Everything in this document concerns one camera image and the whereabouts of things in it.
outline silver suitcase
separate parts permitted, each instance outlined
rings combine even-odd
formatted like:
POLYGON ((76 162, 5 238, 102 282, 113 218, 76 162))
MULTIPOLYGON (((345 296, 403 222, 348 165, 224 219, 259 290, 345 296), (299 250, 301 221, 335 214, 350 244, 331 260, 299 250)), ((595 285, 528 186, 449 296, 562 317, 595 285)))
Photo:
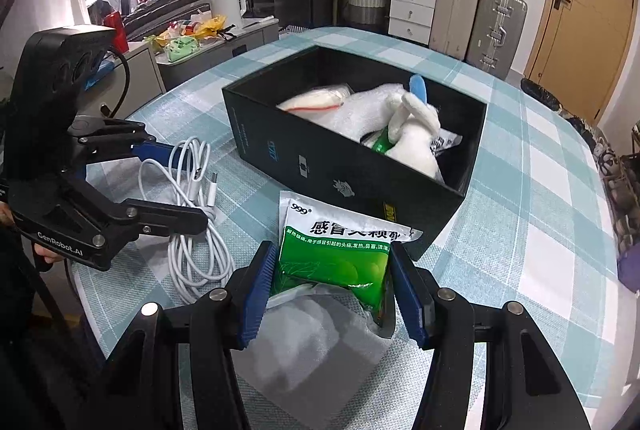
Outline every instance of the silver suitcase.
POLYGON ((523 0, 480 0, 466 62, 506 79, 526 16, 523 0))
POLYGON ((465 59, 478 0, 436 0, 429 48, 465 59))

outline checkered tablecloth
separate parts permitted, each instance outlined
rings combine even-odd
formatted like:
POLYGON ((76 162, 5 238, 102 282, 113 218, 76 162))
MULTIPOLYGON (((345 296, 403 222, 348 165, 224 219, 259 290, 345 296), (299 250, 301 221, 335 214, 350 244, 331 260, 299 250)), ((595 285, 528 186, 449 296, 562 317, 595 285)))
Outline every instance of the checkered tablecloth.
MULTIPOLYGON (((261 240, 276 240, 281 186, 239 158, 221 88, 313 44, 393 64, 487 102, 467 197, 417 265, 470 302, 523 303, 593 415, 604 394, 616 336, 618 287, 609 210, 586 144, 569 123, 520 90, 425 47, 365 31, 323 28, 220 64, 160 96, 132 119, 144 122, 164 142, 196 135, 212 143, 222 191, 219 231, 238 265, 246 265, 261 240)), ((129 178, 138 164, 94 165, 89 178, 112 200, 139 197, 137 183, 129 178)), ((74 273, 105 353, 145 302, 178 304, 166 263, 141 257, 140 243, 130 243, 109 272, 74 266, 74 273)), ((484 349, 476 347, 469 408, 477 418, 485 362, 484 349)), ((418 350, 401 326, 328 427, 410 428, 430 355, 418 350)), ((255 428, 307 428, 249 384, 240 380, 240 385, 255 428)))

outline black box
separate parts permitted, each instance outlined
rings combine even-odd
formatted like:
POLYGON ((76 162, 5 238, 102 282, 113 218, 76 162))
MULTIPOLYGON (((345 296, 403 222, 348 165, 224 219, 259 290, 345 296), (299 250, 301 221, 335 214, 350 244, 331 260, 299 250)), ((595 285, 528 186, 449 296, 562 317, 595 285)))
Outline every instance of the black box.
POLYGON ((447 186, 346 137, 276 108, 300 93, 347 83, 354 92, 383 83, 408 89, 411 72, 355 54, 311 47, 243 77, 223 90, 241 158, 297 193, 420 229, 407 245, 422 256, 466 196, 486 105, 426 80, 442 127, 462 143, 438 157, 447 186))

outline red bag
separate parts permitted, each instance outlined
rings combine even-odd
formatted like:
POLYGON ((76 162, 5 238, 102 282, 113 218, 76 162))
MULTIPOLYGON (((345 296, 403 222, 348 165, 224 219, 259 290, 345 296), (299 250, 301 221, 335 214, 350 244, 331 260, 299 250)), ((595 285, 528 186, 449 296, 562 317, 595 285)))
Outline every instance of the red bag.
POLYGON ((113 12, 106 16, 104 19, 104 26, 116 29, 116 37, 113 39, 113 46, 120 54, 124 54, 129 51, 129 42, 127 42, 127 35, 124 31, 124 25, 120 18, 119 12, 113 12))

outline green medicine packet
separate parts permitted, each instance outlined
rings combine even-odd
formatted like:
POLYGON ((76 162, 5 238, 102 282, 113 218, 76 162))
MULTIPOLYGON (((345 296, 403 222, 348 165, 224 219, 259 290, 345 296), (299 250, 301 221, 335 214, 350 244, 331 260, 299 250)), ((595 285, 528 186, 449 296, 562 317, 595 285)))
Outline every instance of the green medicine packet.
POLYGON ((330 284, 350 289, 373 313, 382 307, 391 242, 422 234, 288 191, 280 193, 280 230, 272 295, 303 283, 330 284))

